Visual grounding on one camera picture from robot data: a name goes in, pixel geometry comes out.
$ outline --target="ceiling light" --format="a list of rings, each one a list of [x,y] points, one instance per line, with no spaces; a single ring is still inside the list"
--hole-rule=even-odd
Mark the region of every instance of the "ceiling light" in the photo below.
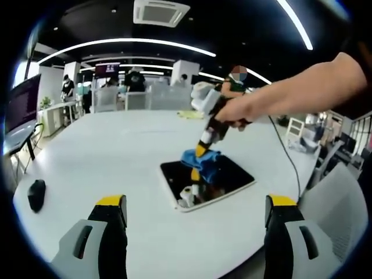
[[[141,68],[147,67],[147,68],[173,70],[173,67],[170,67],[170,66],[145,65],[145,64],[121,64],[120,67],[141,67]]]
[[[82,72],[82,71],[93,71],[94,69],[95,69],[95,67],[83,68],[83,69],[80,69],[80,72]]]
[[[162,71],[140,71],[141,74],[158,74],[160,76],[164,76]]]
[[[120,62],[108,62],[108,63],[98,63],[96,66],[105,66],[105,65],[119,65]]]
[[[212,74],[206,74],[206,73],[202,73],[202,72],[200,72],[199,75],[200,75],[200,76],[205,76],[205,77],[214,78],[215,80],[225,80],[225,79],[222,78],[222,77],[218,77],[218,76],[214,76],[214,75],[212,75]]]
[[[307,33],[305,31],[305,28],[303,28],[302,23],[298,19],[296,13],[293,11],[293,9],[291,8],[291,6],[286,2],[286,0],[277,0],[277,2],[285,10],[285,12],[287,13],[287,15],[291,18],[292,22],[294,23],[294,25],[296,26],[298,32],[300,33],[300,35],[301,35],[301,37],[303,39],[303,42],[306,45],[306,48],[308,50],[312,51],[313,50],[313,45],[310,42],[309,36],[307,36]]]
[[[182,15],[182,12],[180,12],[178,16],[173,20],[173,23],[176,23],[180,19],[181,15]]]
[[[70,46],[69,48],[65,48],[61,51],[57,51],[41,59],[40,61],[38,61],[38,64],[40,65],[41,63],[44,63],[45,61],[49,60],[52,57],[58,56],[67,51],[72,51],[73,49],[87,47],[89,45],[107,44],[107,43],[112,43],[112,42],[148,42],[151,44],[170,45],[172,47],[185,48],[185,49],[189,49],[190,51],[195,51],[195,52],[199,52],[199,53],[211,56],[211,57],[216,57],[215,53],[205,51],[203,49],[196,48],[194,46],[179,44],[177,42],[168,42],[168,41],[154,40],[154,39],[140,39],[140,38],[117,38],[117,39],[105,39],[105,40],[91,41],[91,42],[85,42],[85,43],[78,44],[78,45],[73,45],[73,46]]]
[[[255,71],[252,71],[252,70],[249,69],[249,68],[246,68],[246,71],[247,71],[249,74],[251,74],[251,75],[253,75],[253,76],[259,78],[260,80],[264,81],[265,83],[267,83],[267,84],[271,84],[271,81],[270,81],[270,80],[264,78],[264,77],[261,76],[260,74],[257,74]]]
[[[174,59],[150,57],[150,56],[115,56],[115,57],[88,59],[88,60],[85,60],[84,62],[89,63],[89,62],[100,62],[100,61],[106,61],[106,60],[122,60],[122,59],[146,59],[146,60],[163,60],[163,61],[175,62]]]

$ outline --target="black ceiling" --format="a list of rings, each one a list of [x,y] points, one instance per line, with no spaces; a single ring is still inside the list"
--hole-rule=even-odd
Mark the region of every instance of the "black ceiling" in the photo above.
[[[276,0],[176,0],[191,8],[176,28],[133,23],[133,0],[75,1],[46,22],[39,42],[61,50],[108,38],[153,38],[192,45],[215,58],[187,49],[148,43],[87,46],[67,54],[81,60],[118,53],[185,59],[200,63],[205,73],[226,75],[244,65],[271,81],[292,76],[316,62],[332,59],[346,36],[345,25],[318,0],[287,0],[300,18],[314,47],[308,51],[291,19]],[[46,56],[38,53],[37,59]],[[60,63],[60,59],[46,62]],[[157,65],[168,65],[156,61]],[[264,83],[255,77],[251,86]]]

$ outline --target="computer mouse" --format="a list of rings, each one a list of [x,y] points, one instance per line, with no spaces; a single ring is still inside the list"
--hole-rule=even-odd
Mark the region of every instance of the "computer mouse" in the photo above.
[[[38,213],[44,204],[44,197],[45,197],[45,181],[42,179],[35,180],[35,182],[31,185],[30,189],[28,189],[28,202],[30,203],[31,209]]]

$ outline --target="tablet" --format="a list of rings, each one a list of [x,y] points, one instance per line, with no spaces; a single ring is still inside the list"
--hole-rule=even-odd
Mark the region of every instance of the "tablet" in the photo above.
[[[213,184],[199,185],[197,192],[191,190],[191,170],[180,161],[160,165],[166,191],[171,205],[182,212],[189,212],[226,198],[255,182],[253,176],[226,156],[220,156],[216,162],[218,169]],[[192,194],[191,203],[182,198],[182,192]]]

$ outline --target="air conditioner vent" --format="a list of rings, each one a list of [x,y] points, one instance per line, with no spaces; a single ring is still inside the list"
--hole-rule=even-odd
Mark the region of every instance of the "air conditioner vent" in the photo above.
[[[189,10],[189,6],[174,2],[135,0],[133,22],[175,27]]]

